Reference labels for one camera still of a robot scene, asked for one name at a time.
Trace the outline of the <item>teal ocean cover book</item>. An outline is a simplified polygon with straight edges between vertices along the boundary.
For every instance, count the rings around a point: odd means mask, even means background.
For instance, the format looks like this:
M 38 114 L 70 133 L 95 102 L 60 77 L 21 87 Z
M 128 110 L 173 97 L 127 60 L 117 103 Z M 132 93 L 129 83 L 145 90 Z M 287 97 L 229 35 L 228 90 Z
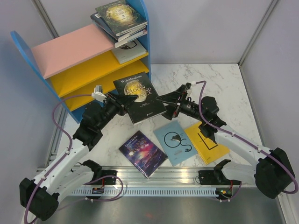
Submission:
M 120 46 L 122 46 L 122 45 L 124 45 L 124 44 L 127 44 L 127 43 L 129 43 L 129 42 L 132 42 L 132 41 L 134 41 L 134 40 L 136 40 L 137 38 L 142 37 L 142 36 L 143 36 L 143 35 L 138 36 L 138 37 L 129 38 L 129 39 L 127 39 L 127 40 L 122 40 L 122 41 L 120 41 L 120 42 L 115 43 L 114 47 L 115 47 L 115 48 L 118 48 L 118 47 L 120 47 Z

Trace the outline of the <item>grey letter G book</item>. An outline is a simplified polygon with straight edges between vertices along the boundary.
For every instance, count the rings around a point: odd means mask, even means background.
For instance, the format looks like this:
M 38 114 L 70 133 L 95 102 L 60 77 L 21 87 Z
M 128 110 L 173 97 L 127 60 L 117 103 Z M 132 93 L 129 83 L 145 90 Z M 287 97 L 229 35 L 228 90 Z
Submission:
M 132 42 L 129 42 L 118 48 L 113 49 L 112 53 L 119 62 L 119 64 L 124 64 L 132 59 L 144 55 L 145 53 L 147 53 L 147 50 L 136 39 Z

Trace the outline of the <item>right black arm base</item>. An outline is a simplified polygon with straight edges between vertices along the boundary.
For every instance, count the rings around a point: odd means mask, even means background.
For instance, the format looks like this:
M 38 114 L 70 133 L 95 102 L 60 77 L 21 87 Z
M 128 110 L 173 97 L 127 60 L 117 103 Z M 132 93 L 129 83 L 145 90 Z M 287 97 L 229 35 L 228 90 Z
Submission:
M 231 160 L 224 159 L 218 163 L 213 169 L 210 170 L 200 170 L 199 181 L 201 185 L 239 185 L 241 182 L 238 180 L 227 179 L 222 173 L 224 165 L 231 162 Z

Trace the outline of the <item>black Moon and Sixpence book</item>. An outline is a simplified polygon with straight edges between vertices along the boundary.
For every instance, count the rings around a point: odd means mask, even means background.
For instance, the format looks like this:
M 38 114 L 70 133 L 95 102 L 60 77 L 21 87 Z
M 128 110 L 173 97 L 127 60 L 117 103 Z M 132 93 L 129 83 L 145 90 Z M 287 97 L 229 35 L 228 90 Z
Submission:
M 115 80 L 114 86 L 120 95 L 138 96 L 127 109 L 134 125 L 166 112 L 164 104 L 157 100 L 158 93 L 145 72 Z

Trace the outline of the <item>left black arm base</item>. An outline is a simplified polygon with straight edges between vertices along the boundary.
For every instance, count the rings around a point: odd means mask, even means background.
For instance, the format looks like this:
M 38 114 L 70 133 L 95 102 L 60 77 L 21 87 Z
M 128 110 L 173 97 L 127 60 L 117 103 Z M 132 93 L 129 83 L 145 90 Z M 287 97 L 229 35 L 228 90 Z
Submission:
M 116 178 L 114 176 L 117 176 L 117 171 L 116 170 L 106 170 L 103 169 L 101 165 L 98 163 L 92 161 L 92 160 L 87 160 L 83 163 L 79 164 L 81 166 L 85 166 L 90 168 L 90 170 L 93 172 L 93 177 L 91 179 L 91 185 L 114 185 L 116 184 Z

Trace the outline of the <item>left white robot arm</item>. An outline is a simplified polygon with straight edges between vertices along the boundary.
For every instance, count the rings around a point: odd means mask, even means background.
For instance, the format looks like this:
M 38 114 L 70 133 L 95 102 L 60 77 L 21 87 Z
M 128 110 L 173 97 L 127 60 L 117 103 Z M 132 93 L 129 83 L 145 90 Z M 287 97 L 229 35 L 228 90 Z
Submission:
M 95 100 L 85 107 L 79 128 L 73 136 L 67 135 L 68 147 L 40 174 L 31 180 L 24 178 L 21 181 L 20 201 L 25 208 L 25 224 L 30 214 L 34 215 L 31 223 L 37 219 L 49 219 L 74 190 L 102 180 L 101 166 L 92 160 L 83 162 L 74 172 L 71 169 L 97 145 L 103 136 L 101 130 L 115 115 L 125 115 L 138 96 L 96 91 L 91 97 Z

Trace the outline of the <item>green Alice Wonderland book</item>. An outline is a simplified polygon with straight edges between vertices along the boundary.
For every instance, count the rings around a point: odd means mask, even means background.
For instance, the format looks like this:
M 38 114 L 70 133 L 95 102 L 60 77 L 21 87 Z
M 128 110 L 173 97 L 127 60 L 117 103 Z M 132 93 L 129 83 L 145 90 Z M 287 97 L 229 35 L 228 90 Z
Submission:
M 148 24 L 147 20 L 126 0 L 102 5 L 95 10 L 116 36 L 121 36 Z

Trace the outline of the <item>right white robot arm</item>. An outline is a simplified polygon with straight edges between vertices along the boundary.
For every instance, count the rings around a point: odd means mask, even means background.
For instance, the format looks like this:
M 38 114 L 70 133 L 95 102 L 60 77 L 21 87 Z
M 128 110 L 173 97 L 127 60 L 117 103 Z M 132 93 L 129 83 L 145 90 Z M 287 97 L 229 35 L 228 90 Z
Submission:
M 157 100 L 166 104 L 165 118 L 172 120 L 182 113 L 201 121 L 199 130 L 204 137 L 226 146 L 248 162 L 243 165 L 223 160 L 214 167 L 214 180 L 220 184 L 234 180 L 255 185 L 271 199 L 280 193 L 296 194 L 299 184 L 286 152 L 259 145 L 228 126 L 217 115 L 219 108 L 214 97 L 200 94 L 197 103 L 191 100 L 189 93 L 195 85 L 183 84 L 173 92 L 158 96 Z

